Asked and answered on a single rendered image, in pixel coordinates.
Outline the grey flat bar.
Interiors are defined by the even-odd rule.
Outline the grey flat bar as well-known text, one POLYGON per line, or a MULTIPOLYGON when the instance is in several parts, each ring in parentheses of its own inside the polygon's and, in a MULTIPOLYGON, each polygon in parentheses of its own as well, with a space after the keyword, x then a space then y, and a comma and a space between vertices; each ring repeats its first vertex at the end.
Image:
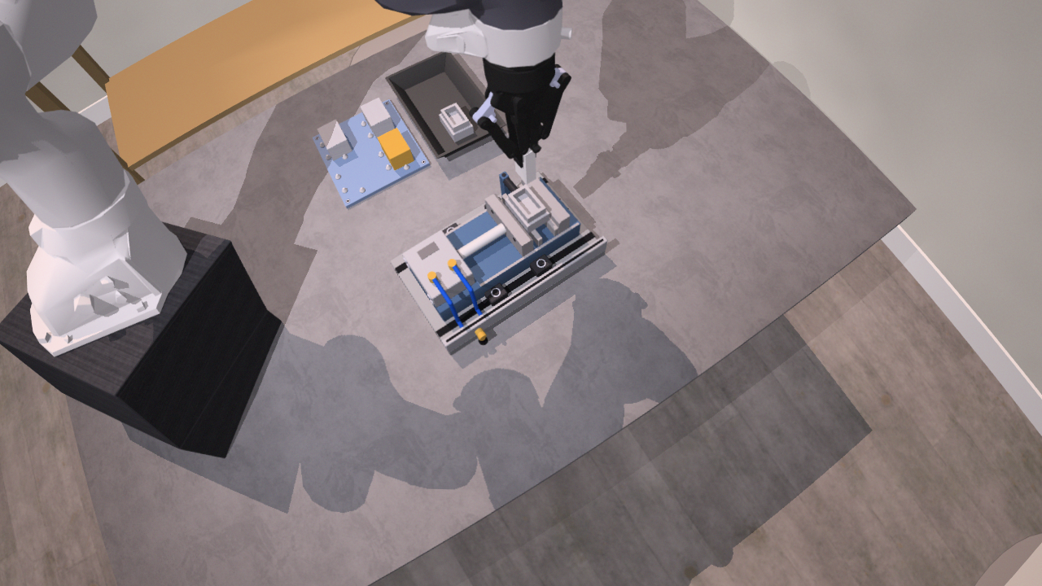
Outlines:
MULTIPOLYGON (((506 198, 508 198, 508 195, 505 194, 505 195, 502 196, 502 202, 503 203, 505 203, 505 199, 506 198)), ((506 203, 505 203, 505 205, 506 205, 506 203)), ((535 241, 535 243, 536 243, 537 246, 542 245, 542 236, 540 236, 539 233, 537 233, 536 230, 534 230, 534 231, 529 233, 529 236, 531 236, 531 238, 534 238, 534 241, 535 241)))
MULTIPOLYGON (((523 184, 520 184, 520 185, 518 185, 518 188, 521 188, 521 186, 523 186, 523 184)), ((552 221, 552 219, 551 219, 550 217, 549 217, 549 221, 547 221, 547 222, 545 223, 545 226, 546 226, 546 227, 547 227, 547 229, 549 229, 549 231, 551 231, 551 233, 552 233, 552 234, 553 234, 554 236, 559 236, 559 227, 557 227, 557 224, 555 224, 555 223, 554 223, 554 222, 552 221)))

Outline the orange-yellow block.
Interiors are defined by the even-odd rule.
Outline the orange-yellow block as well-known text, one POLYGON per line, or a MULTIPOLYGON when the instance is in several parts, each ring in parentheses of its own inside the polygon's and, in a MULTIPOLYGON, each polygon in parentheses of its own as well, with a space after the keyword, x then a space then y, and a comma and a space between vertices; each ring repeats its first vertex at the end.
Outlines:
POLYGON ((410 146, 407 146, 405 139, 398 129, 379 136, 379 143, 381 148, 383 148, 388 162, 390 162, 395 171, 401 169, 405 164, 414 162, 412 150, 410 150, 410 146))

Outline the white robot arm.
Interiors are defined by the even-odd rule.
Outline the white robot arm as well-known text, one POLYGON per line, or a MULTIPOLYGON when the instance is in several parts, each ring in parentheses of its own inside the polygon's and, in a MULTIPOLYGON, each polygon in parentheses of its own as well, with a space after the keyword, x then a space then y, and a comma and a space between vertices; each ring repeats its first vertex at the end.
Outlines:
MULTIPOLYGON (((563 0, 375 2, 432 15, 433 51, 507 68, 549 59, 572 36, 563 0)), ((97 125, 79 112, 38 112, 26 98, 97 18, 94 0, 0 0, 0 178, 34 214, 31 326, 53 356, 160 314, 187 260, 97 125)))

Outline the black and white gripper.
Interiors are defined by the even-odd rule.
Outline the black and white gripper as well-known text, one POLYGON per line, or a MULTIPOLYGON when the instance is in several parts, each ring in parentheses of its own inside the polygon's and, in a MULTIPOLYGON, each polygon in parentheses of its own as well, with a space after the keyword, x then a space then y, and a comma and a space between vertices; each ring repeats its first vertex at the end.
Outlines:
POLYGON ((483 58, 483 74, 488 83, 485 103, 480 108, 473 107, 469 115, 508 158, 514 157, 519 177, 531 184, 536 180, 536 153, 542 150, 537 140, 549 137, 571 77, 555 64, 555 52, 535 66, 513 68, 483 58), (496 123, 495 108, 506 114, 508 138, 496 123))

